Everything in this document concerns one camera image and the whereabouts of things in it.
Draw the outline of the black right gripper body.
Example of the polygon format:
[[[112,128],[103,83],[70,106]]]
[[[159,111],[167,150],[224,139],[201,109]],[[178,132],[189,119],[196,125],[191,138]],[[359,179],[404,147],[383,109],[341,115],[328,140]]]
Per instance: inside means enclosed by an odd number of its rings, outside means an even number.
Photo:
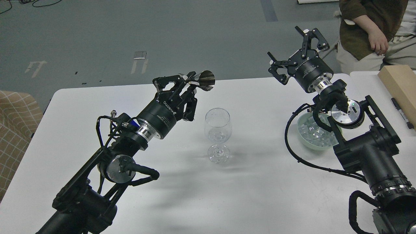
[[[291,63],[296,63],[293,66],[289,66],[289,75],[295,78],[305,92],[311,93],[315,91],[312,87],[315,80],[321,76],[327,76],[330,80],[334,72],[319,57],[316,49],[308,49],[304,58],[301,55],[302,53],[299,49],[289,58]]]

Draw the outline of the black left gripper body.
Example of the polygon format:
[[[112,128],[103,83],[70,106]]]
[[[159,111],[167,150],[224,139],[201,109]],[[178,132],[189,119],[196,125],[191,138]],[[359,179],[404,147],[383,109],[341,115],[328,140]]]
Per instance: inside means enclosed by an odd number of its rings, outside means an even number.
[[[181,96],[175,99],[156,99],[154,96],[137,115],[137,120],[149,124],[155,130],[157,138],[163,139],[181,120],[179,119],[180,102]]]

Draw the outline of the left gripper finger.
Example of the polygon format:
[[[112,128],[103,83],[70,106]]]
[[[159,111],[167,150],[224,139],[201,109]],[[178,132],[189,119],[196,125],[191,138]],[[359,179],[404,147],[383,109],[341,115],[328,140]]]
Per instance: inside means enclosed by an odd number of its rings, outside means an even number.
[[[196,87],[188,87],[186,91],[181,95],[181,102],[179,103],[179,119],[184,121],[193,121],[197,99],[195,98]]]
[[[153,85],[157,89],[156,99],[175,99],[180,97],[181,92],[185,88],[186,84],[191,78],[195,77],[195,72],[189,72],[187,75],[177,74],[173,76],[164,76],[154,78],[152,80]],[[164,90],[170,83],[174,85],[169,90]]]

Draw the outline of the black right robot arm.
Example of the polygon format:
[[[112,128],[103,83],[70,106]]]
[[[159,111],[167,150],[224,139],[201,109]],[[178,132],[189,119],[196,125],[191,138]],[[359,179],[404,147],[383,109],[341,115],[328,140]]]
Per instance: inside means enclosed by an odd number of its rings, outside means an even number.
[[[285,127],[285,145],[299,162],[312,168],[352,177],[368,184],[372,197],[356,190],[349,197],[348,218],[351,228],[364,234],[357,222],[357,199],[373,205],[373,222],[379,234],[414,234],[416,192],[393,156],[399,153],[399,136],[371,96],[363,101],[349,99],[347,84],[332,82],[333,70],[320,58],[329,43],[317,28],[296,31],[303,44],[287,60],[271,58],[269,73],[283,85],[293,77],[306,93],[316,92],[313,105],[299,106]],[[333,147],[343,169],[331,169],[309,163],[291,149],[287,133],[294,118],[310,109],[317,125],[334,133],[338,144]]]

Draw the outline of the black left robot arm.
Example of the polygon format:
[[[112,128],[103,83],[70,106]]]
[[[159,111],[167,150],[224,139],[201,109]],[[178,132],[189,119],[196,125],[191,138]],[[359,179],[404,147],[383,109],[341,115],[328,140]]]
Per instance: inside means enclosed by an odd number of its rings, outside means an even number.
[[[152,101],[135,117],[99,116],[96,132],[100,148],[60,190],[53,200],[56,212],[39,234],[99,234],[115,218],[116,203],[129,186],[157,180],[159,172],[134,161],[151,139],[163,139],[180,121],[193,121],[196,88],[214,87],[210,71],[158,77]]]

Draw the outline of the person's bare hand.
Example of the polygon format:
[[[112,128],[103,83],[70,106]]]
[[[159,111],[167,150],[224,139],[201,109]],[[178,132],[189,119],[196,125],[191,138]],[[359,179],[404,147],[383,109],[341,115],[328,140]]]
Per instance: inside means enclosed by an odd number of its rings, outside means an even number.
[[[389,49],[389,42],[384,33],[379,29],[371,29],[368,32],[370,48],[377,55],[385,55]]]

